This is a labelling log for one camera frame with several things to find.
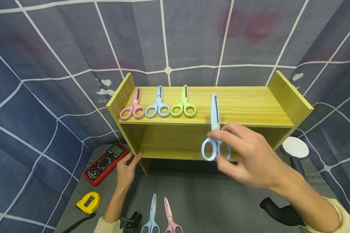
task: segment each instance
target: wooden shelf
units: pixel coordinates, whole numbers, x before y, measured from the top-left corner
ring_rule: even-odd
[[[163,103],[171,106],[180,102],[181,86],[163,87]],[[189,103],[195,105],[197,114],[186,117],[160,117],[129,120],[119,119],[120,124],[145,125],[210,125],[211,96],[216,93],[221,124],[234,120],[247,127],[292,128],[294,124],[281,107],[278,100],[266,86],[189,86]],[[157,87],[141,87],[139,105],[145,109],[153,105]],[[131,105],[131,94],[126,106]]]
[[[201,155],[202,142],[207,138],[210,128],[206,126],[163,126],[147,125],[140,151],[143,158],[204,160]],[[228,154],[226,145],[221,146],[222,155]],[[206,156],[210,157],[211,144],[205,147]],[[239,161],[236,151],[231,151],[230,161]]]
[[[148,174],[151,159],[203,160],[202,142],[210,128],[211,96],[217,94],[221,124],[236,121],[262,134],[275,150],[311,113],[313,107],[291,85],[280,71],[272,76],[268,86],[200,87],[189,86],[189,102],[197,114],[188,118],[156,116],[152,119],[119,118],[121,110],[132,102],[135,83],[128,73],[106,107],[130,149],[136,155],[143,152],[140,166]],[[147,108],[155,103],[158,87],[141,87],[140,105]],[[163,87],[163,103],[171,106],[180,102],[182,87]],[[211,145],[206,155],[211,155]],[[227,156],[224,145],[222,155]],[[232,150],[230,161],[238,161]]]

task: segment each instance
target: shelf board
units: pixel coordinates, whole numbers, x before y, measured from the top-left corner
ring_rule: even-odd
[[[147,125],[140,150],[143,158],[204,160],[202,142],[207,138],[207,126]],[[205,147],[206,156],[211,155],[211,144]],[[222,144],[222,155],[227,156],[227,147]],[[240,156],[232,150],[230,161],[239,161]]]
[[[139,105],[145,109],[155,103],[158,87],[143,86]],[[180,102],[182,86],[163,87],[163,103],[171,106]],[[193,118],[182,114],[180,117],[160,117],[129,120],[119,119],[120,124],[145,125],[209,125],[211,96],[217,94],[220,122],[234,120],[247,127],[292,128],[293,123],[266,86],[189,86],[189,103],[195,105],[197,114]],[[132,95],[126,106],[131,105]]]

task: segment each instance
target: hand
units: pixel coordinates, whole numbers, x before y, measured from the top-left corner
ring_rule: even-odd
[[[241,155],[237,165],[219,154],[216,157],[219,171],[238,182],[274,191],[285,181],[285,174],[294,171],[276,155],[261,134],[239,123],[229,122],[222,130],[213,130],[207,135],[228,144]]]
[[[117,164],[117,187],[116,189],[122,191],[128,191],[135,178],[135,168],[139,163],[143,154],[138,153],[133,157],[133,153],[130,152]]]

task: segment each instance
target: beige sleeve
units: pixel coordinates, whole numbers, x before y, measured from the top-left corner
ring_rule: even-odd
[[[341,225],[340,227],[333,231],[332,233],[350,233],[350,214],[341,206],[340,203],[336,199],[329,199],[325,198],[327,201],[332,203],[333,207],[337,211]],[[317,231],[310,226],[299,226],[300,230],[304,233],[322,233],[320,231]]]
[[[108,223],[101,217],[93,233],[123,233],[123,229],[119,228],[119,225],[121,225],[120,220],[114,223]]]

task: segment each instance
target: gray table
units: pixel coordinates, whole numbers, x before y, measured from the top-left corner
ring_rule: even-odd
[[[94,150],[88,163],[90,166],[111,145],[101,145]],[[279,156],[287,163],[289,159],[281,152]],[[335,198],[309,159],[302,160],[309,183],[323,196]],[[102,196],[96,217],[82,223],[73,232],[93,232],[100,216],[104,214],[116,186],[116,170],[112,171],[99,186],[93,186],[81,177],[67,205],[55,233],[62,233],[78,220],[86,217],[75,207],[82,196],[96,191]],[[297,227],[284,226],[271,219],[259,203],[266,197],[280,207],[288,203],[273,192],[255,189],[239,184],[217,171],[215,162],[153,160],[150,175],[145,176],[140,167],[126,199],[123,216],[131,217],[134,211],[143,214],[136,229],[125,232],[140,232],[149,219],[153,193],[157,194],[156,222],[164,232],[168,223],[164,210],[163,197],[167,197],[174,220],[185,233],[204,232],[248,232],[248,233],[299,233]]]

